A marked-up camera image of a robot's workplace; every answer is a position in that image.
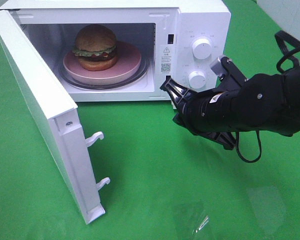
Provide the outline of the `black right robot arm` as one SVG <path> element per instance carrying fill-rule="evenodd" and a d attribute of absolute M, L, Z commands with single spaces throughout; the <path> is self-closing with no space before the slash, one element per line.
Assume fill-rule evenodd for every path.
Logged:
<path fill-rule="evenodd" d="M 196 92 L 170 77 L 161 85 L 177 109 L 177 125 L 226 150 L 238 143 L 233 133 L 270 131 L 290 137 L 300 131 L 300 65 L 251 78 L 224 55 L 210 67 L 220 77 L 215 88 Z"/>

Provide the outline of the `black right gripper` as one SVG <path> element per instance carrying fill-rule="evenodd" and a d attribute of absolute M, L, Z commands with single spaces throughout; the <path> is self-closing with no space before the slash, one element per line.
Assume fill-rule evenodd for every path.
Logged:
<path fill-rule="evenodd" d="M 235 110 L 239 90 L 219 90 L 213 88 L 195 92 L 166 76 L 160 89 L 166 92 L 177 114 L 173 121 L 194 135 L 200 135 L 233 150 L 236 139 L 231 132 L 240 131 L 240 121 Z"/>

